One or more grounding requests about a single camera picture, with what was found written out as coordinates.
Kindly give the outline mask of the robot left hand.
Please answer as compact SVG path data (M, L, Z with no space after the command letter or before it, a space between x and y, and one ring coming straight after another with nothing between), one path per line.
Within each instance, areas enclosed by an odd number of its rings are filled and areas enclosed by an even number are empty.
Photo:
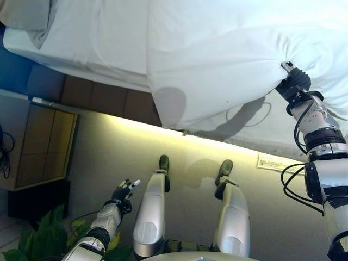
M113 192L111 199L116 203L123 203L131 196L132 191L138 187L140 183L141 180L139 179L136 179L135 181L131 181L130 179L123 180Z

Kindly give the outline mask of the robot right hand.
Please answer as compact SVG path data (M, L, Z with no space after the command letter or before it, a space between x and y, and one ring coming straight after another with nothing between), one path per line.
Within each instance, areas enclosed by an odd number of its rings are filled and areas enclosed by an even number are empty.
M311 79L290 61L282 62L281 67L288 75L277 85L276 91L290 103L298 99L302 93L309 91Z

